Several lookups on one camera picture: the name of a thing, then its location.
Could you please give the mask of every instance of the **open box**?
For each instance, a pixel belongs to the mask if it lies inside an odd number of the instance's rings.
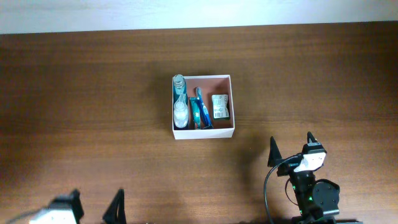
[[[230,138],[235,130],[234,105],[232,99],[232,87],[230,75],[204,75],[204,76],[186,76],[184,77],[187,85],[187,96],[196,97],[195,88],[199,86],[202,89],[202,98],[209,114],[214,129],[195,130],[192,121],[192,109],[188,100],[189,110],[189,130],[174,129],[174,118],[172,113],[172,129],[175,139],[206,139],[206,138]],[[173,91],[174,83],[172,79],[172,111],[173,111]],[[214,120],[212,95],[228,94],[228,120]],[[200,118],[201,127],[204,127],[203,119]]]

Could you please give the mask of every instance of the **wood grain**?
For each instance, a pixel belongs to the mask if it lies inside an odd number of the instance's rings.
[[[262,222],[269,138],[285,157],[311,131],[338,218],[394,223],[397,59],[396,22],[1,35],[0,222],[78,188],[100,223],[120,187],[129,223]],[[174,140],[176,73],[231,75],[231,139]]]

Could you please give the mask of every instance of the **toiletry item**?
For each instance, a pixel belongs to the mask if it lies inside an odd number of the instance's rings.
[[[213,118],[216,119],[229,119],[228,112],[228,95],[213,95],[211,96],[213,102]]]
[[[209,111],[203,102],[202,95],[201,95],[201,88],[196,87],[197,99],[198,99],[198,106],[200,109],[200,114],[203,119],[203,123],[205,124],[204,129],[213,129],[213,125],[211,125],[211,119],[209,115]]]
[[[185,83],[184,76],[182,75],[176,75],[173,77],[173,93],[174,93],[174,98],[173,98],[173,103],[177,102],[178,98],[180,97],[181,94],[187,94],[187,85]],[[185,104],[188,104],[188,98],[185,99]]]
[[[177,102],[174,103],[174,125],[177,129],[187,129],[188,128],[188,105],[185,103],[187,95],[181,94]]]
[[[195,129],[200,129],[200,110],[198,107],[198,99],[196,97],[190,97],[191,102],[193,125]]]

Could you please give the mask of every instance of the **label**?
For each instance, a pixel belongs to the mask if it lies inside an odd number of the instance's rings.
[[[213,95],[211,96],[211,99],[213,101],[214,119],[229,118],[229,112],[227,108],[228,95]]]

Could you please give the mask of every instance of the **clear plastic bottle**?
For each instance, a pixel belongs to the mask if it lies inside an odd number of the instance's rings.
[[[174,83],[174,99],[173,103],[177,102],[178,98],[180,97],[181,94],[187,94],[187,86],[185,84],[185,79],[184,76],[182,75],[176,75],[173,77],[173,83]],[[188,104],[188,98],[185,97],[185,104]]]
[[[187,94],[181,94],[178,100],[174,103],[174,125],[177,129],[188,128],[188,105],[185,103]]]

